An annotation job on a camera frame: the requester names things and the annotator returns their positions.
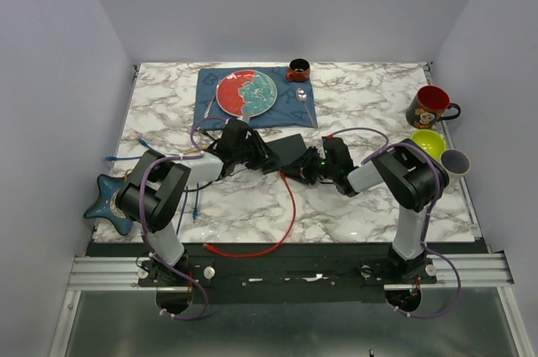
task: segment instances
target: yellow bowl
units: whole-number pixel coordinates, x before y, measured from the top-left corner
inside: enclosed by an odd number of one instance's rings
[[[411,139],[434,160],[438,160],[446,150],[445,140],[433,130],[418,130]]]

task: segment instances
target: white marble surface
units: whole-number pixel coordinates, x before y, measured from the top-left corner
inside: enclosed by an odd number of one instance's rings
[[[142,137],[163,153],[191,148],[188,133],[198,70],[204,67],[285,66],[280,63],[160,63],[143,64],[134,89],[118,156],[141,155]],[[311,81],[319,129],[260,129],[264,139],[301,133],[307,145],[320,146],[321,136],[362,126],[386,132],[391,142],[409,137],[404,111],[426,84],[417,64],[317,63]],[[368,132],[343,136],[356,165],[382,144]],[[199,141],[208,144],[200,136]],[[113,176],[122,176],[136,161],[117,161]],[[331,185],[304,186],[290,181],[298,216],[288,242],[388,242],[396,233],[398,207],[383,185],[353,198]],[[198,218],[193,221],[195,196],[188,197],[180,236],[184,242],[276,242],[286,231],[292,206],[277,175],[241,171],[200,192]],[[174,217],[177,224],[179,213]],[[100,221],[98,242],[140,242],[140,230],[120,236],[112,224]],[[431,220],[429,241],[473,241],[471,218],[460,186],[445,190]]]

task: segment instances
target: blue star-shaped dish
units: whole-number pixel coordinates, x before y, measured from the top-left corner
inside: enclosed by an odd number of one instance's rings
[[[106,218],[120,235],[127,235],[133,228],[133,222],[116,206],[116,196],[124,183],[124,178],[98,176],[99,196],[84,212],[84,218]]]

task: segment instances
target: white wall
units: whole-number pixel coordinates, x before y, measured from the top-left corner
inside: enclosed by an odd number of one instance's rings
[[[156,60],[433,60],[467,0],[100,0]]]
[[[538,350],[538,0],[470,0],[434,63],[486,240],[504,249]]]
[[[45,356],[133,69],[98,0],[0,3],[0,354]]]

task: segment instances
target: blue towel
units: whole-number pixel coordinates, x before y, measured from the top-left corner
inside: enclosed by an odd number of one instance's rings
[[[287,67],[240,67],[234,69],[202,69],[198,73],[198,83],[196,85],[196,102],[194,105],[194,122],[203,119],[203,113],[208,108],[211,98],[215,94],[219,80],[224,79],[228,74],[239,70],[257,70],[267,74],[277,85],[278,97],[275,104],[267,112],[252,118],[249,125],[253,129],[275,128],[278,126],[305,126],[312,128],[309,115],[304,108],[304,104],[299,102],[295,93],[298,88],[304,89],[307,94],[306,106],[309,107],[310,114],[316,119],[314,106],[314,93],[310,81],[290,82],[284,77]],[[219,118],[233,118],[223,111],[217,101],[213,102],[209,116]],[[209,120],[201,126],[204,129],[221,129],[222,123],[216,120]]]

